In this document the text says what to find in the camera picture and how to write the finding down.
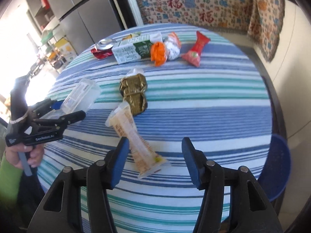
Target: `person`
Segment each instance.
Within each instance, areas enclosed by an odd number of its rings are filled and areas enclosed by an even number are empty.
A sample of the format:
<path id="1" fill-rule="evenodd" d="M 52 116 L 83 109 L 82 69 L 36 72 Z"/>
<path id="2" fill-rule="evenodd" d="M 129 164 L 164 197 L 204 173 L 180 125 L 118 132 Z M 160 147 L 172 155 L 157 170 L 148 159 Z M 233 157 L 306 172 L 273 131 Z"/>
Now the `person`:
<path id="1" fill-rule="evenodd" d="M 28 164 L 33 176 L 23 174 L 18 152 L 29 152 Z M 25 146 L 22 143 L 6 147 L 0 163 L 0 232 L 21 232 L 27 227 L 44 196 L 36 175 L 44 155 L 44 145 Z"/>

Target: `human hand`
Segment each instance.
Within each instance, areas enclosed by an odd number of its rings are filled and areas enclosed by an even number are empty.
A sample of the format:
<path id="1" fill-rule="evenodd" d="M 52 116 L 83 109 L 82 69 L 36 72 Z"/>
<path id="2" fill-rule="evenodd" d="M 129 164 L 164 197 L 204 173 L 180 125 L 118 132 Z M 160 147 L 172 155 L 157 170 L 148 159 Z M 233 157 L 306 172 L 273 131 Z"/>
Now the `human hand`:
<path id="1" fill-rule="evenodd" d="M 22 143 L 6 147 L 5 157 L 7 161 L 16 168 L 24 169 L 21 160 L 18 156 L 18 152 L 30 152 L 30 158 L 28 159 L 28 164 L 34 168 L 40 165 L 43 155 L 44 155 L 44 144 L 38 144 L 33 149 L 32 146 L 25 146 Z"/>

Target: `blue trash bin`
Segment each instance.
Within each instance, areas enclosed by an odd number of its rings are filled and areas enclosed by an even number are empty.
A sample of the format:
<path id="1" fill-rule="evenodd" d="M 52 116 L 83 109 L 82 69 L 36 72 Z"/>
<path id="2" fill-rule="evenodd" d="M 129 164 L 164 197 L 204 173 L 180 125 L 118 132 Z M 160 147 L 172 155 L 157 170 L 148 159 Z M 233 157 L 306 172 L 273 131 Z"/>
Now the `blue trash bin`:
<path id="1" fill-rule="evenodd" d="M 270 201 L 284 191 L 290 169 L 290 150 L 286 140 L 277 134 L 272 134 L 268 157 L 258 179 Z"/>

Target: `plastic box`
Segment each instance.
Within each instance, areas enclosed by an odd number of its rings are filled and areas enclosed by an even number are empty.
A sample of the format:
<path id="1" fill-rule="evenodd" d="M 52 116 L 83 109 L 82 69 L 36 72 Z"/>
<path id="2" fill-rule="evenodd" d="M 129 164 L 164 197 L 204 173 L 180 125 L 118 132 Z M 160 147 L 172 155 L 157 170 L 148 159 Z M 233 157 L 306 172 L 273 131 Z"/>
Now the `plastic box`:
<path id="1" fill-rule="evenodd" d="M 64 100 L 61 110 L 66 114 L 80 110 L 87 112 L 99 95 L 100 87 L 95 81 L 82 79 Z"/>

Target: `round table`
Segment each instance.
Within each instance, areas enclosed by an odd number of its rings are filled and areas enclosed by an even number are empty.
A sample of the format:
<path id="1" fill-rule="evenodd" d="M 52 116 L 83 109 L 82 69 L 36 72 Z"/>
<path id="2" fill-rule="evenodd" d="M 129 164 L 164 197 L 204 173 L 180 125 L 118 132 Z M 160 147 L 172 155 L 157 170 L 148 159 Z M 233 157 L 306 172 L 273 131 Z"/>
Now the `round table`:
<path id="1" fill-rule="evenodd" d="M 248 166 L 259 177 L 269 151 L 272 115 L 265 84 L 251 60 L 220 35 L 182 24 L 152 24 L 116 33 L 163 36 L 175 31 L 186 53 L 196 31 L 211 39 L 196 68 L 178 58 L 155 67 L 150 60 L 118 65 L 113 56 L 97 60 L 87 49 L 59 75 L 48 97 L 63 100 L 82 78 L 96 81 L 101 95 L 85 120 L 68 127 L 64 139 L 48 143 L 38 176 L 48 189 L 64 166 L 87 167 L 105 157 L 120 138 L 105 121 L 121 101 L 121 78 L 133 67 L 144 70 L 148 108 L 134 118 L 140 135 L 171 164 L 169 168 L 138 179 L 128 156 L 120 183 L 108 190 L 115 225 L 121 232 L 192 232 L 203 191 L 191 179 L 181 152 L 181 140 L 190 137 L 196 149 L 223 167 Z M 229 214 L 230 188 L 225 188 L 223 219 Z M 85 233 L 88 225 L 86 189 L 81 190 Z"/>

